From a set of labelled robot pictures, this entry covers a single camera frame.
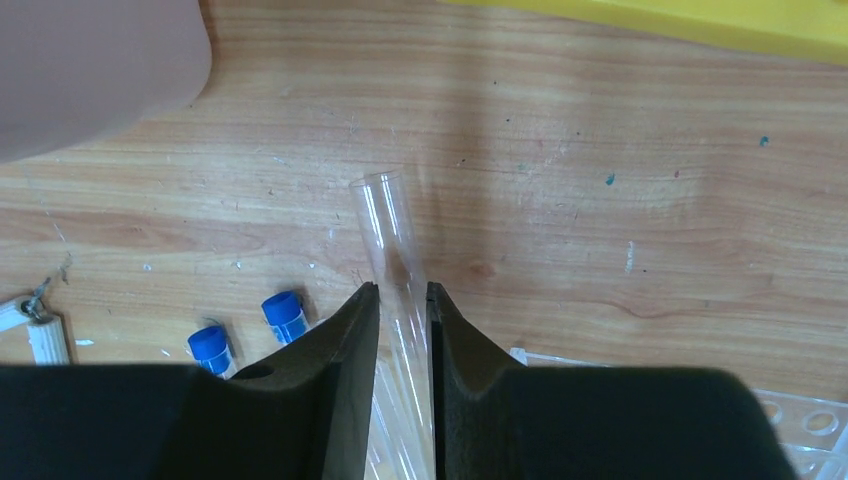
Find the pink object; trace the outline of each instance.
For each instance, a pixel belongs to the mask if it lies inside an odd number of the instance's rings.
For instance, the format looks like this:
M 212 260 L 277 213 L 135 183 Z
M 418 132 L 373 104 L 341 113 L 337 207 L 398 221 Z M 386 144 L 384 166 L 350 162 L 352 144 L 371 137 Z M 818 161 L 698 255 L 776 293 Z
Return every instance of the pink object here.
M 0 163 L 184 107 L 211 64 L 197 0 L 0 2 Z

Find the white clip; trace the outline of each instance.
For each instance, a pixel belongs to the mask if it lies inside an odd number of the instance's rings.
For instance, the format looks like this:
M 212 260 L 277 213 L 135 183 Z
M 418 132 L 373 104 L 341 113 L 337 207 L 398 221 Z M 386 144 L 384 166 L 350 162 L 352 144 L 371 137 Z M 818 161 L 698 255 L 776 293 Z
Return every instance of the white clip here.
M 36 299 L 33 310 L 38 315 L 29 315 L 24 305 L 29 305 L 32 297 L 25 295 L 0 305 L 0 332 L 27 324 L 29 343 L 36 365 L 69 365 L 68 346 L 65 343 L 65 329 L 58 315 L 44 312 L 41 302 Z

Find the wood grain surface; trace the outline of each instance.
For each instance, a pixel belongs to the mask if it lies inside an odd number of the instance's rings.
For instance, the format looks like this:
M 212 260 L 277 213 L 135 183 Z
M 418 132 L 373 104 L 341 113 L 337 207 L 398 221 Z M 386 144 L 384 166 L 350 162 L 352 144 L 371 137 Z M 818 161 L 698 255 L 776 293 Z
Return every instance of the wood grain surface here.
M 848 401 L 848 70 L 419 0 L 203 13 L 190 108 L 0 166 L 0 298 L 72 260 L 79 362 L 190 361 L 205 317 L 271 353 L 262 300 L 369 279 L 347 185 L 403 167 L 428 277 L 504 348 Z

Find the small vial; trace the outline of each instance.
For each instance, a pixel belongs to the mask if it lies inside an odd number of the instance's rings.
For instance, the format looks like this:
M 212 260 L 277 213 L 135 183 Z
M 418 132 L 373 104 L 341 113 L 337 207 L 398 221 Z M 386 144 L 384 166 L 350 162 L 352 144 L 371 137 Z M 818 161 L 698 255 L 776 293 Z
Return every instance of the small vial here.
M 227 331 L 221 325 L 206 327 L 188 337 L 191 356 L 198 365 L 224 380 L 236 373 L 227 344 Z
M 295 292 L 281 292 L 262 302 L 265 320 L 277 341 L 288 345 L 300 338 L 309 324 Z

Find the yellow tray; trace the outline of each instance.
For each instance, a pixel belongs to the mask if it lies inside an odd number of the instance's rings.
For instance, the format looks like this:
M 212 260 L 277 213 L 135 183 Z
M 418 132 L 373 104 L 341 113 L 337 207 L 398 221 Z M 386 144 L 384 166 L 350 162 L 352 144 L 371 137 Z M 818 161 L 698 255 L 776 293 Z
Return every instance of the yellow tray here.
M 848 0 L 448 0 L 848 65 Z

